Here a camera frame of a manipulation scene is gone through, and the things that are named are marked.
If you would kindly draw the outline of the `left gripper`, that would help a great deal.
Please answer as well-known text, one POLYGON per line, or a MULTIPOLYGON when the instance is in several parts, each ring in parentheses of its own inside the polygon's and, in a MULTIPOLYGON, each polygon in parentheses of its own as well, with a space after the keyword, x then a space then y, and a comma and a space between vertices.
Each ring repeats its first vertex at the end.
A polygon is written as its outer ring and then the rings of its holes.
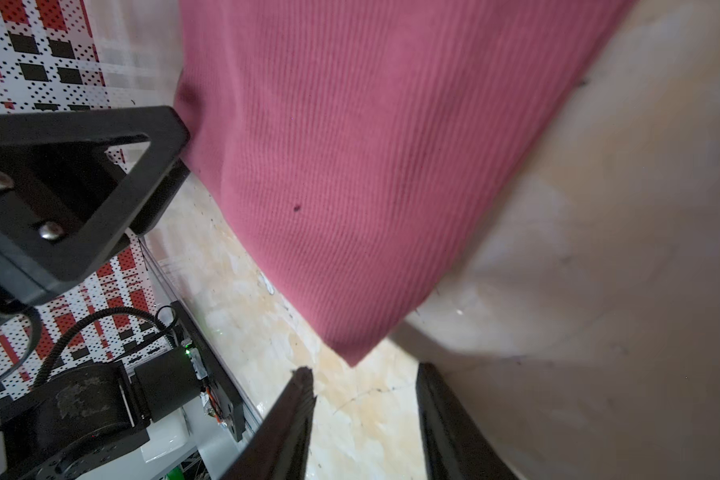
POLYGON ((189 138, 168 106, 0 115, 0 325, 126 249, 189 138))

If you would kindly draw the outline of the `maroon tank top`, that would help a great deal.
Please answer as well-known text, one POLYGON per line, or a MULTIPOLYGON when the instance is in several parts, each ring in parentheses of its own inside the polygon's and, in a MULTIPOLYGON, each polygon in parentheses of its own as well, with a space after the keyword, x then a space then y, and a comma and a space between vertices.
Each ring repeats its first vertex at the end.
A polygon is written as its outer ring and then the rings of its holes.
POLYGON ((435 289, 628 1, 183 1, 184 159, 358 364, 435 289))

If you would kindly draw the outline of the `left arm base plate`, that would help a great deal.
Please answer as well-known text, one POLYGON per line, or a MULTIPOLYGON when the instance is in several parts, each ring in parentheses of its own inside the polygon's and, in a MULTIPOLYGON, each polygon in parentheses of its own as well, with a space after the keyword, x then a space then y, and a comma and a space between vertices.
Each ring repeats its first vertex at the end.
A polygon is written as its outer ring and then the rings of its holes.
POLYGON ((175 316, 177 343, 194 365, 210 414, 236 442, 242 441, 247 422, 241 393, 183 303, 176 300, 170 303, 170 307, 175 316))

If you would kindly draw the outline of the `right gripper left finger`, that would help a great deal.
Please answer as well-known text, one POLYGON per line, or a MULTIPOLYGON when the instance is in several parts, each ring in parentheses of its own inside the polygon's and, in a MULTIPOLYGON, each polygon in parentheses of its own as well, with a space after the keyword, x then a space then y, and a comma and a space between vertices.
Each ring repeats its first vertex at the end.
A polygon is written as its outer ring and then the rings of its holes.
POLYGON ((221 478, 304 479, 315 404, 312 370, 300 367, 247 447, 221 478))

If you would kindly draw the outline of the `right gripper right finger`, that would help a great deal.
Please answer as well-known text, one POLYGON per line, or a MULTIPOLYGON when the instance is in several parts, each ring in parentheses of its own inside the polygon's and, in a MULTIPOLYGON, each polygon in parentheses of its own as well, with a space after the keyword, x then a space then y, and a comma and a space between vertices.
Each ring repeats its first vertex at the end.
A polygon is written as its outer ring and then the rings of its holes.
POLYGON ((416 395, 429 479, 517 479, 435 365, 419 365, 416 395))

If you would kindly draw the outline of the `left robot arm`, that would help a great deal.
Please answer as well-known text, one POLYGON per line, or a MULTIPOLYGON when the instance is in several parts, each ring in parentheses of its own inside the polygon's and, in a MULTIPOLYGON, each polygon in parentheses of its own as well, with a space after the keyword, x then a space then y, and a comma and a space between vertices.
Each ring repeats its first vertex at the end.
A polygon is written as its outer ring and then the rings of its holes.
MULTIPOLYGON (((0 327, 25 316, 27 348, 42 337, 38 308, 149 232, 188 170, 190 135, 169 106, 0 115, 0 327)), ((200 389, 192 366, 163 355, 129 374, 119 360, 55 374, 87 326, 68 329, 30 391, 0 410, 7 479, 75 479, 144 445, 149 425, 200 389)))

